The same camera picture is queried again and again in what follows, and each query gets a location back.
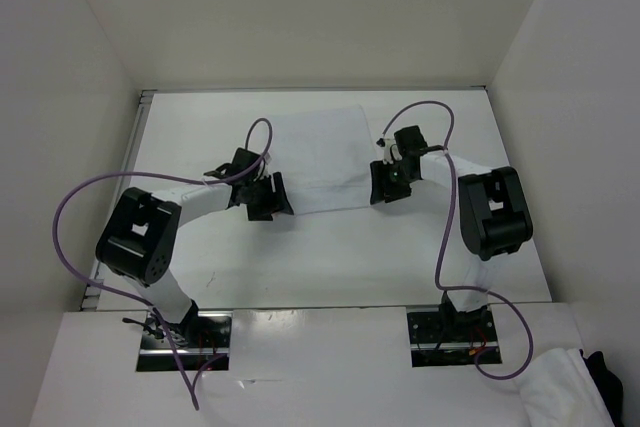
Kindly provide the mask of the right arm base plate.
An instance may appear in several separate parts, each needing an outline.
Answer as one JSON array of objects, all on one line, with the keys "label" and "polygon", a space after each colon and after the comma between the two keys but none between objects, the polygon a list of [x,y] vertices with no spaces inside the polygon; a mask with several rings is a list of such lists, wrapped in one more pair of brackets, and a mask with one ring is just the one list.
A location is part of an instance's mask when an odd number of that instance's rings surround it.
[{"label": "right arm base plate", "polygon": [[488,307],[449,314],[443,305],[406,313],[413,368],[499,365],[502,358],[494,318]]}]

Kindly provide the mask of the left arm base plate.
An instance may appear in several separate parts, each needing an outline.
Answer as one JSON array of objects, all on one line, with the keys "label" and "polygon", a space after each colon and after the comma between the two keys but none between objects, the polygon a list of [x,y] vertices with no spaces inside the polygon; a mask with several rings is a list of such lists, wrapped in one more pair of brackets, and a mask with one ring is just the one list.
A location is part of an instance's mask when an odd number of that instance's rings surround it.
[{"label": "left arm base plate", "polygon": [[[200,323],[204,331],[190,334],[189,338],[177,336],[174,343],[186,372],[227,371],[229,369],[232,313],[230,311],[201,311]],[[142,329],[136,364],[137,372],[176,372],[178,366],[169,341],[160,323],[152,314],[143,322],[125,319]]]}]

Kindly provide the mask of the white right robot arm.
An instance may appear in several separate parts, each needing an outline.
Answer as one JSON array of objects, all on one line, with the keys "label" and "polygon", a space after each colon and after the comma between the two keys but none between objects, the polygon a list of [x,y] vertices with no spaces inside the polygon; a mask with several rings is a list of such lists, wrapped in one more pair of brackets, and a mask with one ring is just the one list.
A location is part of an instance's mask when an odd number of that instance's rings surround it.
[{"label": "white right robot arm", "polygon": [[[485,167],[450,154],[443,145],[430,146],[417,126],[381,138],[377,145],[383,157],[370,164],[372,205],[410,197],[416,182],[431,182],[450,192],[435,269],[435,284],[442,292],[438,327],[446,338],[462,339],[473,328],[472,315],[486,308],[498,268],[533,236],[519,174],[510,166]],[[441,273],[455,229],[476,262],[460,285],[446,287]]]}]

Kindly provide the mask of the white skirt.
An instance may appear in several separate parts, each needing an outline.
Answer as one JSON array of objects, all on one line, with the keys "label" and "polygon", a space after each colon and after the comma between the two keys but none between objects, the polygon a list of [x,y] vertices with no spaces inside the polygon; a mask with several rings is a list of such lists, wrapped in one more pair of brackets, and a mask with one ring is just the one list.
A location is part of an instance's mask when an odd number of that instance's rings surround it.
[{"label": "white skirt", "polygon": [[282,174],[296,216],[369,206],[376,152],[360,106],[271,119],[269,167]]}]

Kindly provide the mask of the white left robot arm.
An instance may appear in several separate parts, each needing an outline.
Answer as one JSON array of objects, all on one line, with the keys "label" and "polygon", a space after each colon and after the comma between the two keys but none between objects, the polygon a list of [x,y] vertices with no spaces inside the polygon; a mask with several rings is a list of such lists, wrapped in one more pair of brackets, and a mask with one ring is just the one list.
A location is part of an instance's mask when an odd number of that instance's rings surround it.
[{"label": "white left robot arm", "polygon": [[124,191],[98,240],[97,259],[123,277],[163,320],[157,323],[176,346],[213,337],[213,323],[170,271],[180,227],[206,215],[244,205],[250,221],[292,215],[282,174],[269,174],[259,154],[239,148],[231,161],[205,174],[214,184],[149,192]]}]

